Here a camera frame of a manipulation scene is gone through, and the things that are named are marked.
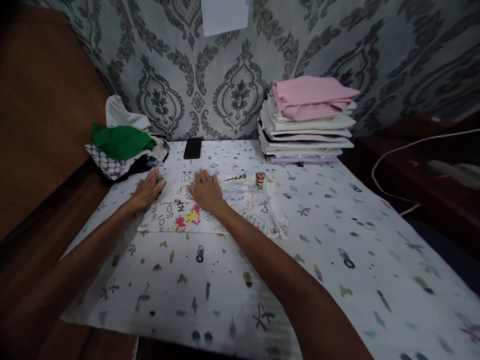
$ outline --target smartphone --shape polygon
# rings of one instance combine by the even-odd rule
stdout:
[[[202,149],[202,138],[193,137],[186,141],[184,159],[200,159],[200,151]]]

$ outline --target gray patterned wallpaper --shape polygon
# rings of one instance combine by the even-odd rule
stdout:
[[[271,82],[304,74],[361,91],[356,135],[480,99],[477,0],[250,0],[247,28],[210,37],[200,0],[28,2],[63,11],[110,92],[172,140],[252,138]]]

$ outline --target charging cable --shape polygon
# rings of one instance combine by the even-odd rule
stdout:
[[[474,133],[474,132],[477,132],[477,131],[480,131],[480,128],[474,129],[474,130],[468,130],[468,131],[454,132],[454,133],[445,134],[445,135],[437,135],[437,136],[426,137],[426,138],[424,138],[424,139],[421,139],[421,140],[412,142],[412,143],[407,144],[407,145],[405,145],[405,146],[401,146],[401,147],[398,147],[398,148],[396,148],[396,149],[387,151],[387,152],[384,153],[382,156],[380,156],[380,158],[377,160],[377,162],[375,163],[375,165],[374,165],[373,168],[371,169],[371,178],[373,179],[373,182],[374,182],[375,185],[380,189],[380,191],[381,191],[382,193],[384,193],[384,194],[386,194],[386,195],[389,195],[389,196],[391,196],[391,197],[394,197],[394,198],[396,198],[396,199],[400,199],[400,200],[403,200],[403,201],[406,201],[406,202],[415,204],[415,205],[412,206],[410,209],[405,210],[404,212],[402,212],[402,213],[400,214],[400,216],[404,216],[404,215],[412,212],[412,211],[415,210],[416,208],[418,208],[418,207],[420,206],[420,204],[419,204],[418,202],[415,202],[415,201],[412,201],[412,200],[408,200],[408,199],[406,199],[406,198],[404,198],[404,197],[400,197],[400,196],[393,195],[393,194],[388,193],[388,192],[386,192],[385,190],[382,189],[382,187],[379,185],[377,179],[375,178],[375,170],[377,169],[377,166],[380,164],[380,161],[382,161],[382,159],[383,159],[384,157],[386,157],[388,154],[394,153],[394,152],[396,152],[396,151],[398,151],[398,150],[402,150],[402,149],[411,147],[411,146],[413,146],[413,145],[422,143],[422,142],[427,141],[427,140],[440,139],[440,138],[448,138],[448,137],[451,137],[451,136],[469,134],[469,133]]]

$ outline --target green cloth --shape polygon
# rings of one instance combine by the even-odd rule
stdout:
[[[150,135],[131,126],[91,125],[91,140],[112,159],[127,160],[143,150],[152,150],[157,142]]]

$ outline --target doodle t-shirt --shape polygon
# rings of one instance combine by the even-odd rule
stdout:
[[[152,204],[138,227],[139,232],[193,232],[228,234],[225,227],[193,200],[190,175],[169,175],[158,201]],[[275,198],[275,183],[263,172],[218,177],[222,197],[244,219],[271,239],[287,238],[287,218]]]

